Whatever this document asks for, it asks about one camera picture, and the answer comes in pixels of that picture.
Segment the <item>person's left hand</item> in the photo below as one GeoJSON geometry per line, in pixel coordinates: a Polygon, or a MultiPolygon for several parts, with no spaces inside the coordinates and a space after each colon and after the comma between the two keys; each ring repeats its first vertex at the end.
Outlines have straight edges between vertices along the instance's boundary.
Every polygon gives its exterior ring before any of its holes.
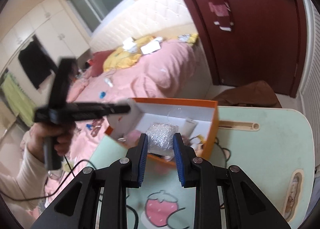
{"type": "Polygon", "coordinates": [[[27,149],[37,160],[44,163],[44,139],[56,137],[57,145],[54,146],[54,149],[59,156],[64,156],[72,144],[74,130],[74,122],[64,126],[35,123],[30,129],[31,139],[27,143],[27,149]]]}

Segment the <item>left forearm white sleeve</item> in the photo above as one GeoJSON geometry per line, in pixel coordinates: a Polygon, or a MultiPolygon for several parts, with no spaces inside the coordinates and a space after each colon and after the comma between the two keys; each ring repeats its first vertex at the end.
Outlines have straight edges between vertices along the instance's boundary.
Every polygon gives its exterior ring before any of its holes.
{"type": "Polygon", "coordinates": [[[21,168],[16,177],[1,174],[1,192],[6,204],[17,205],[32,211],[43,196],[48,172],[44,163],[35,158],[25,147],[21,168]]]}

